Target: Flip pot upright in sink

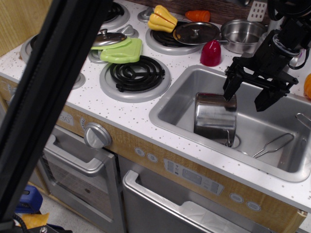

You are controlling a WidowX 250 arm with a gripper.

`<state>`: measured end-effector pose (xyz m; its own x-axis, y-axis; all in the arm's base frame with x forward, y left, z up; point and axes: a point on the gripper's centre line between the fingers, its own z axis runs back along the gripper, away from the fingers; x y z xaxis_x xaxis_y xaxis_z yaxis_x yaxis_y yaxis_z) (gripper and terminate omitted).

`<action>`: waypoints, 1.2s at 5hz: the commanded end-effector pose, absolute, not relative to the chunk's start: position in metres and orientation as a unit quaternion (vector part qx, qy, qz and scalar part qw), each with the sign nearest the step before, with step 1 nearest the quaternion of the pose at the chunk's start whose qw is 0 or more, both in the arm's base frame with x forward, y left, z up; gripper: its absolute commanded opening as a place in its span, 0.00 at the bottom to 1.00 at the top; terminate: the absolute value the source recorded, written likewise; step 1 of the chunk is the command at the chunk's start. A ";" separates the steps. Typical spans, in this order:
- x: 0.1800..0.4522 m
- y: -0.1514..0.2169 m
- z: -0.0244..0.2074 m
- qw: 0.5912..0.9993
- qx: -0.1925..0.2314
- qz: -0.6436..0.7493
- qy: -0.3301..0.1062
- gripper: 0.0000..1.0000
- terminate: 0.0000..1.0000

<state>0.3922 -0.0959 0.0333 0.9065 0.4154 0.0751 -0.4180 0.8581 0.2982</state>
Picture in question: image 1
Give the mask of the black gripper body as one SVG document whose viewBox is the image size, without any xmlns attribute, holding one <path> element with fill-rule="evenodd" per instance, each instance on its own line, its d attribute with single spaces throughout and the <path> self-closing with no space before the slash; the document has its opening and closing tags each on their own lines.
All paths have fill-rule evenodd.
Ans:
<svg viewBox="0 0 311 233">
<path fill-rule="evenodd" d="M 282 45 L 279 30 L 272 30 L 254 55 L 234 57 L 225 72 L 241 70 L 243 82 L 262 89 L 278 89 L 289 93 L 298 80 L 286 74 L 283 69 L 298 54 Z"/>
</svg>

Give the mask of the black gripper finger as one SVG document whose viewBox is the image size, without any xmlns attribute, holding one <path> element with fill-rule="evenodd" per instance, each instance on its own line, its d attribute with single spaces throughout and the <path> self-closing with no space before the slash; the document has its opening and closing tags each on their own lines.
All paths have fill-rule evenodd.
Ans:
<svg viewBox="0 0 311 233">
<path fill-rule="evenodd" d="M 278 89 L 263 89 L 255 98 L 255 106 L 257 112 L 265 111 L 267 108 L 275 104 L 285 92 Z"/>
<path fill-rule="evenodd" d="M 236 91 L 240 88 L 243 82 L 241 70 L 226 72 L 226 81 L 223 85 L 224 99 L 230 101 Z"/>
</svg>

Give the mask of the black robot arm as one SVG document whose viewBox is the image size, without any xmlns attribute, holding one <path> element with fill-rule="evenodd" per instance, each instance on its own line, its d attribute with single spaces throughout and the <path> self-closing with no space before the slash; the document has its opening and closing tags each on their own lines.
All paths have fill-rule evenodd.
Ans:
<svg viewBox="0 0 311 233">
<path fill-rule="evenodd" d="M 91 40 L 112 5 L 110 0 L 55 0 L 39 34 L 15 97 L 0 129 L 1 219 L 10 217 L 52 128 L 70 95 L 91 47 Z M 274 232 L 293 232 L 311 210 L 311 181 L 282 181 L 271 172 L 179 139 L 157 140 L 149 124 L 135 129 L 105 123 L 117 131 L 116 153 L 207 199 L 251 219 Z M 187 168 L 225 185 L 220 198 L 164 171 L 157 163 L 136 155 L 134 147 L 167 155 Z"/>
</svg>

